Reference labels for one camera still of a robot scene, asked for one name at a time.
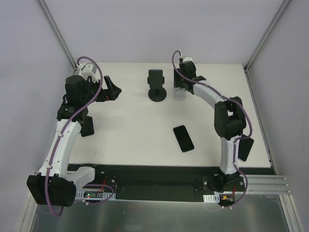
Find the teal-edged black phone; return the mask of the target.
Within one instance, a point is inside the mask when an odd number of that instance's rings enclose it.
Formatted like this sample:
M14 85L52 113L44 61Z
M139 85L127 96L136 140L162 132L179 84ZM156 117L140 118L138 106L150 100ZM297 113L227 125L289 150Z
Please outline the teal-edged black phone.
M182 152L188 152L195 148L185 125L173 128L173 132Z

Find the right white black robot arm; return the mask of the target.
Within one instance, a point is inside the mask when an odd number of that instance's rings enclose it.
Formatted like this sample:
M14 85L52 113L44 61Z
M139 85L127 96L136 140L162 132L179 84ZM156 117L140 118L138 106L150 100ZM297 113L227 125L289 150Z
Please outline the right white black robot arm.
M250 136L243 134L247 114L243 111L241 98L228 98L206 78L197 76L196 66L188 58L180 58L179 68L174 68L174 86L200 97L214 109L214 128L221 138L221 161L218 174L207 185L216 192L229 190L239 179L238 160L247 160L254 143Z

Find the black clamp phone stand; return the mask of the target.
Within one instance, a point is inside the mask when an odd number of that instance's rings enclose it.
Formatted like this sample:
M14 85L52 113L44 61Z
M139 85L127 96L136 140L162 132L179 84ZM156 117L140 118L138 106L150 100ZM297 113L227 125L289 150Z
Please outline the black clamp phone stand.
M166 96L167 96L167 92L164 89L164 87L160 89L149 89L148 91L149 99L154 102L161 102L166 98Z

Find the silver folding phone stand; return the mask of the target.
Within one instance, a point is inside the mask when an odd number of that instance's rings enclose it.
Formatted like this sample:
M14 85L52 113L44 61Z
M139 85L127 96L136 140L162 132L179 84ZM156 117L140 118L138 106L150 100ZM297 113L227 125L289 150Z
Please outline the silver folding phone stand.
M174 99L178 101L184 101L186 99L185 88L175 87L174 88Z

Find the blue-edged black phone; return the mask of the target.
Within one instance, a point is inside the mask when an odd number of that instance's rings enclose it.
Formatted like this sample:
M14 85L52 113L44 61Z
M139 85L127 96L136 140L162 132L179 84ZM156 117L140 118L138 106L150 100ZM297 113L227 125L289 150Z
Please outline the blue-edged black phone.
M150 69L148 71L147 83L150 89L160 89L164 84L163 70L161 69Z

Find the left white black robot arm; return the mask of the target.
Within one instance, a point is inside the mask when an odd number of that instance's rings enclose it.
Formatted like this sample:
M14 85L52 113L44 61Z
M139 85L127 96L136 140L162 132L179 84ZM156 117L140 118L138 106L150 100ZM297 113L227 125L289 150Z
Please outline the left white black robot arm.
M76 192L87 184L91 188L101 185L102 176L95 168L82 166L68 174L70 155L78 135L87 137L94 134L93 119L88 115L88 102L114 101L121 93L109 76L103 77L107 88L99 80L81 75L66 79L66 93L57 111L54 139L45 162L35 175L29 175L27 187L39 205L70 207Z

